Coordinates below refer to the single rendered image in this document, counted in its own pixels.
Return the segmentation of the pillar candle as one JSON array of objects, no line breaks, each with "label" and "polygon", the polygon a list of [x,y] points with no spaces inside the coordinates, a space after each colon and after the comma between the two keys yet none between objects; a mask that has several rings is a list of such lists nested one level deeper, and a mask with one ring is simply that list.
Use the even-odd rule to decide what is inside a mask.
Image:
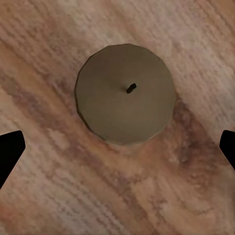
[{"label": "pillar candle", "polygon": [[74,87],[76,110],[88,130],[121,146],[145,143],[161,133],[176,96],[164,60],[133,44],[107,46],[91,55]]}]

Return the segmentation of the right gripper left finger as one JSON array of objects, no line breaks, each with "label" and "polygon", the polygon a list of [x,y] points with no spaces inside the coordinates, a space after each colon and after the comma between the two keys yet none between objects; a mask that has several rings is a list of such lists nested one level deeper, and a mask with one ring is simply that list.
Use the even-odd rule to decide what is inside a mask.
[{"label": "right gripper left finger", "polygon": [[0,136],[0,188],[25,150],[21,130]]}]

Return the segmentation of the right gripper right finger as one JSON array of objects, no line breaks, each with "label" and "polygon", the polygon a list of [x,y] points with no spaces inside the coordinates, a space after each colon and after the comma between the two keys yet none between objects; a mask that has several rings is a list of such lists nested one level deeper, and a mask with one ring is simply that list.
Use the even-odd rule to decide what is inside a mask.
[{"label": "right gripper right finger", "polygon": [[224,130],[219,147],[235,170],[235,132]]}]

